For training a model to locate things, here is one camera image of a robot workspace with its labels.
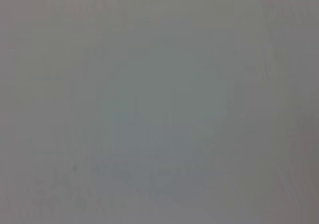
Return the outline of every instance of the gray wall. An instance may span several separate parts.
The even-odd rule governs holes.
[[[317,223],[318,14],[0,0],[1,223]]]

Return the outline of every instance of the gray surface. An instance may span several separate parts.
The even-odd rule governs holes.
[[[318,223],[317,0],[0,0],[1,223]]]

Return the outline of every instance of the blurry surface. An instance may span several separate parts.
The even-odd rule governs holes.
[[[317,223],[318,11],[0,0],[1,223]]]

